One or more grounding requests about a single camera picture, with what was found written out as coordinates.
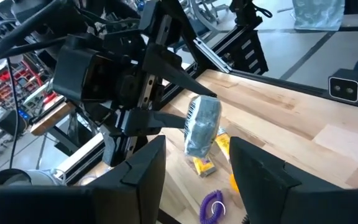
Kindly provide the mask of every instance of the purple keychain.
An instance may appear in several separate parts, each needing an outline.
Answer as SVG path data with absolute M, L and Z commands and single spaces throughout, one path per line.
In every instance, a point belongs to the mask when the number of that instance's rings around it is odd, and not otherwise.
M 215 199 L 215 202 L 212 204 L 212 213 L 213 215 L 211 217 L 207 217 L 207 207 L 211 201 Z M 220 190 L 215 190 L 214 192 L 211 192 L 208 194 L 200 206 L 200 223 L 201 224 L 213 224 L 217 223 L 219 217 L 222 215 L 222 212 L 226 212 L 226 209 L 223 205 L 223 194 Z

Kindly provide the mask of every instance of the floor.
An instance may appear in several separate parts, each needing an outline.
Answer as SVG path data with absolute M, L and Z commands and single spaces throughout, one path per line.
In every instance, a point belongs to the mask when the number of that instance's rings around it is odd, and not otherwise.
M 279 9 L 292 7 L 291 0 L 254 0 L 254 3 L 273 13 L 271 19 L 264 17 L 264 22 L 257 28 L 269 67 L 265 76 L 327 88 L 328 76 L 339 68 L 352 68 L 357 62 L 358 32 L 296 33 L 293 30 L 292 11 L 277 13 Z M 219 18 L 220 29 L 231 29 L 234 26 L 234 15 L 231 12 L 219 12 Z M 347 16 L 343 24 L 358 26 L 358 15 Z M 217 36 L 208 45 L 213 45 L 223 35 Z M 190 54 L 183 51 L 178 54 L 182 56 L 183 62 L 193 62 Z M 16 146 L 14 167 L 35 169 L 42 141 L 43 137 L 31 134 L 21 138 Z M 0 170 L 8 167 L 10 150 L 8 145 L 0 157 Z M 47 139 L 41 169 L 54 168 L 65 158 L 63 153 L 53 147 L 53 141 Z

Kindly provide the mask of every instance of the wooden tabletop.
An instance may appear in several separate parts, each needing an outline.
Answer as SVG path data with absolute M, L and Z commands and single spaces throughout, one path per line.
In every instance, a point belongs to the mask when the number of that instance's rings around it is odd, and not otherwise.
M 358 188 L 357 107 L 212 70 L 198 81 L 218 94 L 223 106 L 221 126 L 231 136 L 340 187 Z M 194 96 L 183 91 L 163 110 L 184 116 Z M 199 223 L 204 197 L 222 190 L 227 211 L 220 223 L 240 223 L 246 212 L 240 196 L 231 189 L 231 167 L 218 147 L 211 149 L 218 170 L 201 178 L 183 153 L 183 133 L 165 128 L 160 134 L 167 136 L 167 173 L 160 207 L 182 223 Z M 100 176 L 107 168 L 100 163 L 89 175 Z
M 54 98 L 51 102 L 47 103 L 44 106 L 44 109 L 48 109 L 61 100 L 63 96 L 58 96 Z M 65 116 L 70 114 L 70 112 L 75 109 L 75 106 L 72 103 L 63 102 L 59 106 L 57 106 L 53 111 L 51 111 L 48 115 L 42 118 L 39 122 L 35 123 L 31 127 L 31 134 L 35 136 L 41 136 L 45 134 L 51 127 L 56 125 L 59 121 L 61 121 Z

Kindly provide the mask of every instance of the gray floor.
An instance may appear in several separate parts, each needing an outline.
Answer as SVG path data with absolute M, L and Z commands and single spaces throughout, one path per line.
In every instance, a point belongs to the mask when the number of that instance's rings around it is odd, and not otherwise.
M 230 3 L 228 0 L 221 1 L 226 4 Z M 358 32 L 337 32 L 329 38 L 327 38 L 327 32 L 294 33 L 292 12 L 277 13 L 279 9 L 292 7 L 291 0 L 254 0 L 254 2 L 273 13 L 273 18 L 264 18 L 264 22 L 257 28 L 260 30 L 259 38 L 269 67 L 265 76 L 326 88 L 328 76 L 339 68 L 352 68 L 357 62 Z M 230 29 L 234 26 L 234 15 L 230 12 L 220 12 L 219 17 L 221 18 L 220 29 Z M 343 24 L 358 26 L 358 15 L 347 16 Z M 208 45 L 213 45 L 222 36 L 216 37 Z M 322 39 L 325 40 L 325 43 L 308 60 L 302 62 L 301 58 L 308 56 L 311 49 L 316 49 L 316 45 L 319 45 L 318 43 L 321 43 Z M 179 51 L 178 54 L 182 56 L 184 62 L 193 62 L 190 54 L 183 51 Z M 14 167 L 34 169 L 41 143 L 42 138 L 30 134 L 20 139 Z M 7 167 L 9 151 L 8 148 L 0 158 L 0 170 Z M 53 141 L 48 139 L 42 168 L 56 167 L 65 158 L 65 155 L 53 147 Z

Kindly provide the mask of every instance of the yellow package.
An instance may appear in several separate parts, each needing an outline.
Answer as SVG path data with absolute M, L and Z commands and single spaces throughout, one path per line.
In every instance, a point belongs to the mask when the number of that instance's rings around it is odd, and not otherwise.
M 218 144 L 219 148 L 223 152 L 224 156 L 226 157 L 227 161 L 230 163 L 230 136 L 228 133 L 221 127 L 219 127 L 218 134 L 215 139 L 216 144 Z
M 196 166 L 197 174 L 200 177 L 206 177 L 216 171 L 215 165 L 212 163 L 208 156 L 205 159 L 193 157 L 193 162 Z

